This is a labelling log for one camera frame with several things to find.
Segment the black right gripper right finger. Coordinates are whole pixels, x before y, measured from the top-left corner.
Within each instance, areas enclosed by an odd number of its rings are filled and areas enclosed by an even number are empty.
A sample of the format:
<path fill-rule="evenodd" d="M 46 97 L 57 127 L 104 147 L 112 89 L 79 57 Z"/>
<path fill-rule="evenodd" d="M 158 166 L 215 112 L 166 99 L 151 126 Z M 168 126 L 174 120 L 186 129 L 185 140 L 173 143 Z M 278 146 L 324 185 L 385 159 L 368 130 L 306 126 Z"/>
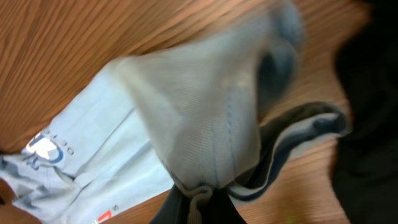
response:
<path fill-rule="evenodd" d="M 201 214 L 203 224 L 246 224 L 224 190 L 213 192 Z"/>

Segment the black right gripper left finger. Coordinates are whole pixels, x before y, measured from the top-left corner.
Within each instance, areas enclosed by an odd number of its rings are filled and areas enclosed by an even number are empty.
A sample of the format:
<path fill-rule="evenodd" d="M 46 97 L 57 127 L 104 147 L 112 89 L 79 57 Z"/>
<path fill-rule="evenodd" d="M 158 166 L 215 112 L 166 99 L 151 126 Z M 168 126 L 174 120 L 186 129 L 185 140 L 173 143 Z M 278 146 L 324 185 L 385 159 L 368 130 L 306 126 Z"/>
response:
<path fill-rule="evenodd" d="M 150 224 L 186 224 L 190 199 L 173 185 L 161 208 Z"/>

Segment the light blue printed t-shirt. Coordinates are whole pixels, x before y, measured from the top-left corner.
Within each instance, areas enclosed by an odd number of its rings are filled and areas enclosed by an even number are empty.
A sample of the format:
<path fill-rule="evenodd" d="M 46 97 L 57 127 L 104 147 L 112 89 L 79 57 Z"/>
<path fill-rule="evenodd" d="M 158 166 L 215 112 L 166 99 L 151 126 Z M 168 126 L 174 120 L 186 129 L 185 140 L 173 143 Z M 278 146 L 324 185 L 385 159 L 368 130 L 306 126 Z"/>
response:
<path fill-rule="evenodd" d="M 176 185 L 187 223 L 224 190 L 260 198 L 284 164 L 350 132 L 327 102 L 261 119 L 297 74 L 303 42 L 290 1 L 238 26 L 108 63 L 19 154 L 1 156 L 13 205 L 43 223 L 100 223 Z"/>

